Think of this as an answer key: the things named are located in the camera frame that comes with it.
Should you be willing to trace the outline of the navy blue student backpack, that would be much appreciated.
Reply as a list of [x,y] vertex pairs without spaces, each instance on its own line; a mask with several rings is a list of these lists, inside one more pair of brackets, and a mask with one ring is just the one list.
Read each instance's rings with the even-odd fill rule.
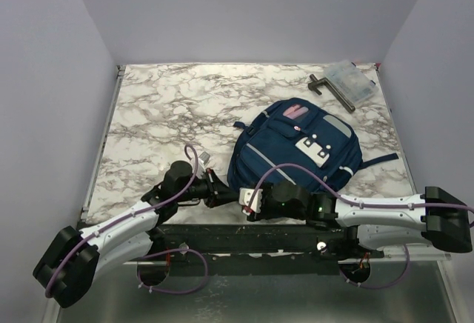
[[[283,113],[300,104],[308,112],[297,119]],[[360,170],[398,159],[396,153],[365,161],[354,129],[307,100],[292,98],[270,105],[241,130],[227,171],[230,188],[251,188],[267,174],[266,183],[288,180],[311,193],[342,189]]]

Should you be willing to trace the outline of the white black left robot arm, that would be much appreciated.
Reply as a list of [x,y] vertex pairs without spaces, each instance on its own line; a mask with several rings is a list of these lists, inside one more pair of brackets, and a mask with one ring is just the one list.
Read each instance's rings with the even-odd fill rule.
[[45,296],[69,307],[106,268],[142,256],[158,259],[164,242],[149,232],[174,216],[183,202],[202,200],[214,208],[236,201],[238,193],[204,163],[199,156],[192,164],[175,161],[163,180],[128,210],[82,230],[61,229],[33,270]]

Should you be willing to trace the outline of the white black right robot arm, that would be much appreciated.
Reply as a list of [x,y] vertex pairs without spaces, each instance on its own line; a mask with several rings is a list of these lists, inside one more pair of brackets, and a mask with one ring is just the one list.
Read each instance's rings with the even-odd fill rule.
[[448,253],[470,253],[468,207],[440,187],[396,198],[358,198],[310,193],[287,180],[261,189],[241,188],[238,203],[249,221],[298,219],[318,230],[352,228],[341,238],[351,258],[366,250],[403,244],[430,244]]

